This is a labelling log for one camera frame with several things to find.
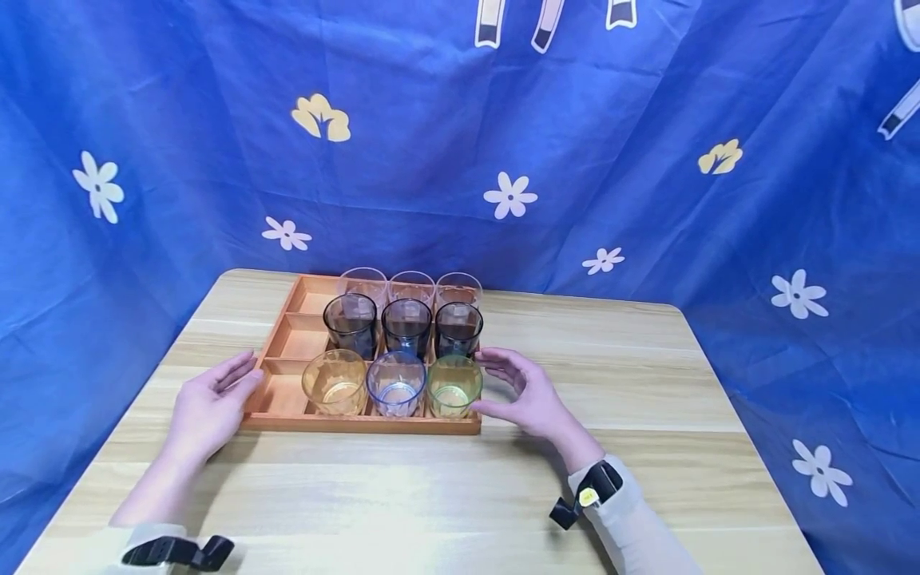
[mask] blue glass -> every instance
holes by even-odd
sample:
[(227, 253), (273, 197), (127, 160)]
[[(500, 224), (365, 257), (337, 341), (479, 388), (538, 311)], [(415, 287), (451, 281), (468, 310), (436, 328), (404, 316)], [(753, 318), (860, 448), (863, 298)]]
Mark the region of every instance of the blue glass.
[(425, 388), (425, 364), (412, 353), (391, 351), (377, 358), (367, 370), (367, 391), (385, 417), (411, 417), (419, 408)]

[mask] wooden tray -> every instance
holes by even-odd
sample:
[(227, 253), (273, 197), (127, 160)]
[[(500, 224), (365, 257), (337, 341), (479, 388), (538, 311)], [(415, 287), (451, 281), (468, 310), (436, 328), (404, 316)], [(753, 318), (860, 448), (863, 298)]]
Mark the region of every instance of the wooden tray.
[[(310, 360), (331, 349), (323, 310), (336, 297), (338, 278), (300, 275), (275, 321), (256, 367), (265, 379), (246, 405), (243, 429), (263, 431), (330, 431), (343, 433), (421, 433), (432, 435), (477, 435), (482, 420), (477, 413), (464, 419), (435, 418), (427, 406), (427, 395), (416, 414), (409, 418), (385, 418), (368, 398), (361, 415), (332, 416), (316, 413), (301, 387), (301, 374)], [(377, 355), (385, 352), (383, 338)], [(434, 362), (433, 333), (425, 364)]]

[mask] green glass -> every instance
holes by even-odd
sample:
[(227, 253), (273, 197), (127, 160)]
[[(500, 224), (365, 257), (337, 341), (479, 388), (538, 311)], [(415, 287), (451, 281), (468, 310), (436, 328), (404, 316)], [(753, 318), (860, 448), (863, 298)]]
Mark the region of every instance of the green glass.
[(428, 407), (436, 418), (462, 419), (482, 393), (482, 372), (463, 355), (445, 355), (428, 370)]

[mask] white sleeve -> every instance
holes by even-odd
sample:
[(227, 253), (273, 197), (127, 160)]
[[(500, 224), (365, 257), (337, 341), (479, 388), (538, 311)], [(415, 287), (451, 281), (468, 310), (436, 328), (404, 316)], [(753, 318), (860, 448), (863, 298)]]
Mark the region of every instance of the white sleeve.
[(121, 558), (135, 547), (159, 537), (185, 535), (185, 527), (167, 523), (132, 528), (106, 527), (83, 541), (74, 565), (65, 572), (72, 575), (167, 575), (172, 572), (171, 565), (135, 567), (122, 565)]
[[(604, 542), (619, 575), (702, 575), (684, 546), (642, 498), (636, 478), (618, 458), (604, 460), (623, 478), (623, 488), (584, 514)], [(594, 464), (569, 476), (574, 493)]]

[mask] wooden table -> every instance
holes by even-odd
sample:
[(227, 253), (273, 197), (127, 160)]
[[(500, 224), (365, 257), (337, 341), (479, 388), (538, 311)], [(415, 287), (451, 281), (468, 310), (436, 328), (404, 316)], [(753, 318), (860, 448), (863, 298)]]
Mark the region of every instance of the wooden table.
[[(56, 572), (108, 522), (156, 455), (182, 382), (258, 349), (292, 282), (220, 278), (19, 573)], [(482, 310), (483, 345), (546, 367), (705, 573), (821, 573), (679, 311), (499, 292)], [(590, 526), (566, 533), (546, 516), (561, 478), (544, 452), (495, 420), (471, 437), (243, 432), (206, 467), (189, 527), (245, 549), (225, 572), (604, 573)]]

